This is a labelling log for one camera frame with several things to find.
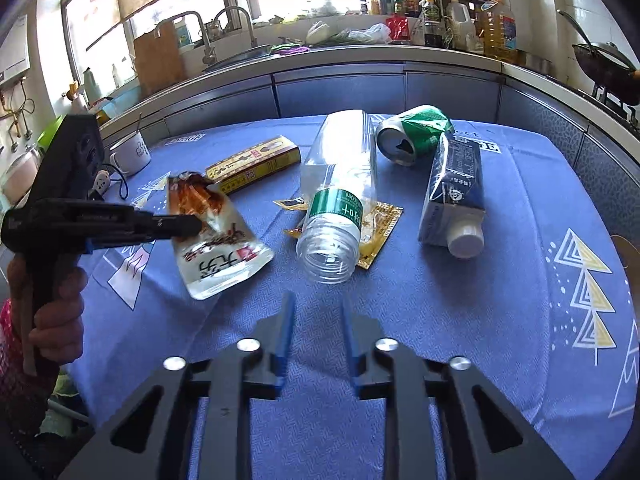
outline white mug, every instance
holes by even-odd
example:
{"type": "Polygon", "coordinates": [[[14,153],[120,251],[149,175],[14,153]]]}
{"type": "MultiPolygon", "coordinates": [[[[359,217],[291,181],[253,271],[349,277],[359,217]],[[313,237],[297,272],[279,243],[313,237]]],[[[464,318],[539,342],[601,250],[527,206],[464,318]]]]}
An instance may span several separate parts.
{"type": "Polygon", "coordinates": [[[116,142],[111,147],[109,160],[125,176],[139,172],[150,163],[151,154],[140,131],[137,130],[116,142]]]}

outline finger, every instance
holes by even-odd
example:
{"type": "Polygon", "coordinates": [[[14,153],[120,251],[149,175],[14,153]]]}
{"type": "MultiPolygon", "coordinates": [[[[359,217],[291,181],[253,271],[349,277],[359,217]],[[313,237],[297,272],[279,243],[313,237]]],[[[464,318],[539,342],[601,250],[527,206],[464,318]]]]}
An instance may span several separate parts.
{"type": "Polygon", "coordinates": [[[58,287],[58,294],[62,300],[71,300],[86,287],[88,277],[80,267],[74,267],[58,287]]]}
{"type": "Polygon", "coordinates": [[[82,355],[82,341],[71,343],[62,348],[45,348],[40,350],[40,354],[49,361],[59,365],[72,363],[82,355]]]}
{"type": "Polygon", "coordinates": [[[72,343],[82,341],[84,329],[79,319],[63,326],[34,328],[29,332],[29,341],[40,349],[59,349],[72,343]]]}
{"type": "Polygon", "coordinates": [[[6,268],[6,278],[9,282],[11,298],[19,300],[22,297],[28,278],[27,266],[20,254],[16,254],[14,259],[9,262],[6,268]]]}
{"type": "Polygon", "coordinates": [[[73,321],[83,311],[82,296],[76,296],[73,300],[55,300],[41,307],[33,317],[33,322],[36,328],[46,330],[73,321]]]}

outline bottle cap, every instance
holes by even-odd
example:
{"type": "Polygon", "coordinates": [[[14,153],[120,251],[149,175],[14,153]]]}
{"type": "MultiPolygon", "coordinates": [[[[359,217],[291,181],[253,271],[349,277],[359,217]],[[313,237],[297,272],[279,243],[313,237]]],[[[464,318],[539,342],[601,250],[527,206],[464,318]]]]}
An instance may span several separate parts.
{"type": "Polygon", "coordinates": [[[478,256],[484,248],[481,218],[465,215],[455,219],[447,228],[447,246],[456,258],[467,260],[478,256]]]}

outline sleeve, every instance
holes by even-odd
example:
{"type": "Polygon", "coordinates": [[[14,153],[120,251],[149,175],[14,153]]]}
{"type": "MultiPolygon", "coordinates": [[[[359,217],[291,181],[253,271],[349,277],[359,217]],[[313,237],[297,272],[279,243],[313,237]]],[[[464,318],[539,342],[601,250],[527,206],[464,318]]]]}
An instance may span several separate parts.
{"type": "Polygon", "coordinates": [[[38,433],[58,377],[58,366],[31,377],[22,371],[22,345],[11,322],[11,301],[0,312],[0,406],[14,434],[30,439],[38,433]]]}

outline cutting board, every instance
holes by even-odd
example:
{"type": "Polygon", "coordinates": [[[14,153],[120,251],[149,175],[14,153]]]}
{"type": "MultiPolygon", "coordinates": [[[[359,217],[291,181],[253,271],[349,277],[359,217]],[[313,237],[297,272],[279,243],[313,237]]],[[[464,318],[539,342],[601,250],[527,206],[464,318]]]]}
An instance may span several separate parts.
{"type": "Polygon", "coordinates": [[[153,31],[136,38],[133,48],[143,97],[187,79],[173,22],[161,25],[159,38],[153,31]]]}

